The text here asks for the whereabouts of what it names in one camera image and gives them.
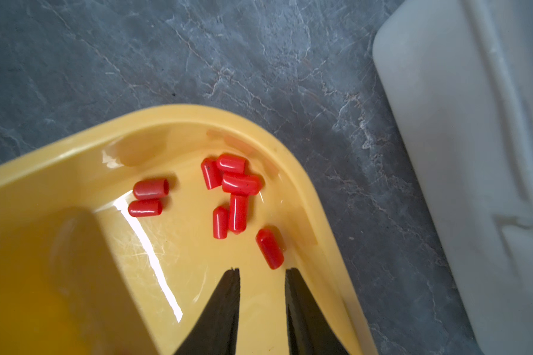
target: small cylinder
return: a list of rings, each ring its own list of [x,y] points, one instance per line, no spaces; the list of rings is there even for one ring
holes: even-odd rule
[[[205,186],[208,190],[221,185],[221,171],[217,168],[215,160],[206,158],[201,162],[201,171]]]
[[[256,242],[268,266],[273,270],[279,268],[284,262],[284,255],[278,246],[274,233],[266,228],[262,229],[257,233]]]
[[[227,238],[229,224],[229,211],[224,207],[217,207],[213,210],[213,238]]]
[[[128,214],[132,217],[159,216],[162,213],[162,202],[158,199],[132,201],[128,205]]]
[[[217,167],[223,172],[243,174],[245,172],[245,164],[247,164],[247,159],[233,154],[221,154],[217,158]]]
[[[162,198],[168,196],[169,191],[170,185],[164,178],[138,181],[132,188],[132,193],[138,200]]]
[[[229,230],[239,234],[247,229],[249,197],[231,194],[229,204]]]
[[[258,176],[235,173],[224,173],[221,185],[227,193],[244,196],[256,195],[263,187]]]

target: red plastic cap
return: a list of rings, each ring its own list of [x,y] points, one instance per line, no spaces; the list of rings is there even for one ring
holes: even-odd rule
[[[224,172],[243,174],[247,159],[233,154],[221,154],[217,158],[217,167]]]
[[[229,211],[224,207],[217,207],[213,210],[213,238],[227,238],[227,226],[229,224]]]
[[[201,162],[201,171],[208,190],[221,185],[221,171],[217,168],[217,164],[213,159],[204,159]]]
[[[268,266],[273,270],[279,268],[284,262],[284,255],[278,246],[274,233],[267,229],[260,230],[257,233],[256,241]]]
[[[162,213],[162,202],[158,199],[132,201],[128,205],[128,214],[133,217],[159,216]]]
[[[229,204],[229,230],[239,234],[247,229],[247,210],[249,209],[249,197],[231,195]]]
[[[142,180],[134,184],[132,193],[138,200],[150,200],[168,196],[170,184],[166,179]]]
[[[223,191],[235,195],[256,195],[263,187],[260,177],[235,173],[223,174]]]

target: white plastic container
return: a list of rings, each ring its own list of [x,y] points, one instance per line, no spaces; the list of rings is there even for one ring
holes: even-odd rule
[[[407,0],[373,56],[481,349],[533,355],[533,0]]]

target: yellow plastic tray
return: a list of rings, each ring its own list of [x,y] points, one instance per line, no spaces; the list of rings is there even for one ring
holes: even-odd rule
[[[245,156],[265,186],[247,230],[212,237],[200,163]],[[132,218],[136,181],[168,177],[158,217]],[[282,236],[270,270],[255,236]],[[238,267],[237,354],[288,354],[285,269],[297,267],[351,354],[377,354],[311,181],[294,156],[232,113],[171,105],[133,112],[0,166],[0,354],[170,355],[223,273]]]

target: gray marble surface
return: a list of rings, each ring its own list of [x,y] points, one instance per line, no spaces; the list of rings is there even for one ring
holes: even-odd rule
[[[372,61],[402,0],[0,0],[0,164],[158,104],[260,124],[312,179],[385,354],[480,354]]]

